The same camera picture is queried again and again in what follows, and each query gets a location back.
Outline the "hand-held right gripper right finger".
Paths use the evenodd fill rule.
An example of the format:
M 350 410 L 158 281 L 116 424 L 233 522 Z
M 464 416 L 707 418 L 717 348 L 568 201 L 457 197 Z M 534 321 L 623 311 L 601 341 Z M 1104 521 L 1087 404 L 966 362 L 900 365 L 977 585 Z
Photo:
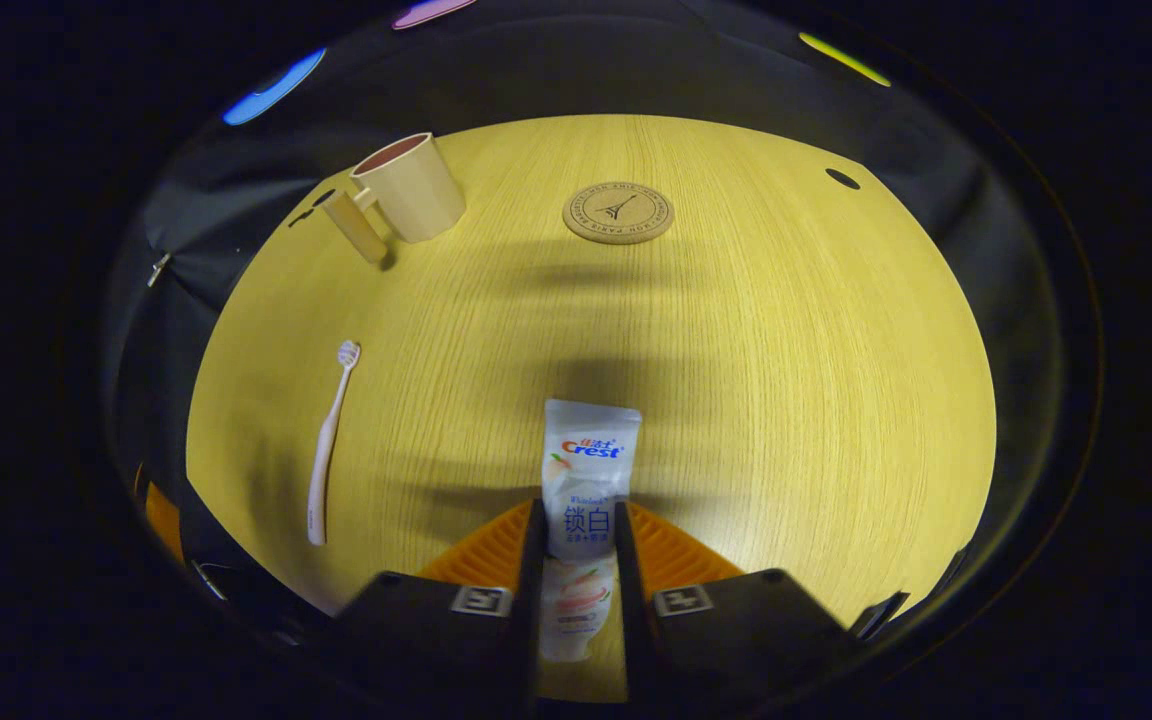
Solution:
M 783 569 L 741 570 L 639 503 L 614 514 L 632 706 L 796 700 L 844 669 L 908 601 L 893 593 L 844 626 Z

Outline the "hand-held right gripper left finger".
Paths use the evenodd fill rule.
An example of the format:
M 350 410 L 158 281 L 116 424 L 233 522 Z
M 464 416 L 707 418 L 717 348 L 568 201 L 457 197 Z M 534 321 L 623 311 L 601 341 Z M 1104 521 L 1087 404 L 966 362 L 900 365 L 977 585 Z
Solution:
M 335 617 L 335 665 L 384 706 L 532 706 L 547 520 L 520 503 L 419 574 L 382 571 Z

